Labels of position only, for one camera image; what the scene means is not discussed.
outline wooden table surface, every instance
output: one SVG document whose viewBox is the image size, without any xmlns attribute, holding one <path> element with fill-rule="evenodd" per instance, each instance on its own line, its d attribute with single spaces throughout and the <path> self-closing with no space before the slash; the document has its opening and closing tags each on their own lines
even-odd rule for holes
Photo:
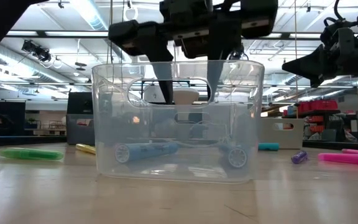
<svg viewBox="0 0 358 224">
<path fill-rule="evenodd" d="M 256 179 L 200 184 L 115 179 L 96 171 L 91 154 L 64 144 L 63 162 L 0 157 L 0 223 L 358 223 L 358 166 L 310 160 L 294 151 L 260 152 Z"/>
</svg>

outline yellow marker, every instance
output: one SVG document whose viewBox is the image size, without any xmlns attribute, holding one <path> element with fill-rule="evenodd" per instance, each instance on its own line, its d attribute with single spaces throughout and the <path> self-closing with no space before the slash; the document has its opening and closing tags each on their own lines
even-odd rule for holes
<svg viewBox="0 0 358 224">
<path fill-rule="evenodd" d="M 84 145 L 84 144 L 77 144 L 77 145 L 75 145 L 75 148 L 80 150 L 81 152 L 87 152 L 87 153 L 92 153 L 92 154 L 96 155 L 96 149 L 92 146 Z"/>
</svg>

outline pink marker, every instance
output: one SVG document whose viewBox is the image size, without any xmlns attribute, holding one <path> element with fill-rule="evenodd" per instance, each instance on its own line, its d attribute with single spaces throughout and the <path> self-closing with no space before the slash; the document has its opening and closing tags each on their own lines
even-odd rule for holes
<svg viewBox="0 0 358 224">
<path fill-rule="evenodd" d="M 344 162 L 358 165 L 358 154 L 320 153 L 318 159 L 329 162 Z"/>
<path fill-rule="evenodd" d="M 342 149 L 342 153 L 344 153 L 344 154 L 358 154 L 358 150 L 355 150 L 355 149 Z"/>
</svg>

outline white bin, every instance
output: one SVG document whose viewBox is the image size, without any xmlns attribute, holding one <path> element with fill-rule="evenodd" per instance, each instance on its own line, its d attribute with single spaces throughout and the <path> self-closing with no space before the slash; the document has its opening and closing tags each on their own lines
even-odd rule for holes
<svg viewBox="0 0 358 224">
<path fill-rule="evenodd" d="M 214 98 L 206 104 L 188 105 L 197 94 L 207 98 L 207 67 L 219 66 L 223 66 L 220 77 L 215 74 L 219 79 L 209 79 L 217 85 L 211 85 L 212 92 L 216 89 Z M 186 93 L 191 99 L 177 105 L 143 100 L 143 96 L 163 98 L 156 70 L 173 82 L 174 94 Z M 251 179 L 263 79 L 264 66 L 251 61 L 94 67 L 98 170 L 111 177 L 140 179 L 227 183 Z"/>
</svg>

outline green marker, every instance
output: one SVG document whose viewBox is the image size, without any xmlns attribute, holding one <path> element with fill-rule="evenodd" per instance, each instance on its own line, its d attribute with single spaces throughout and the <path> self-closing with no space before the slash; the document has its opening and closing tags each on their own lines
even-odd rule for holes
<svg viewBox="0 0 358 224">
<path fill-rule="evenodd" d="M 58 151 L 46 151 L 40 149 L 25 149 L 10 147 L 0 149 L 0 156 L 12 159 L 45 159 L 45 160 L 60 160 L 65 155 Z"/>
</svg>

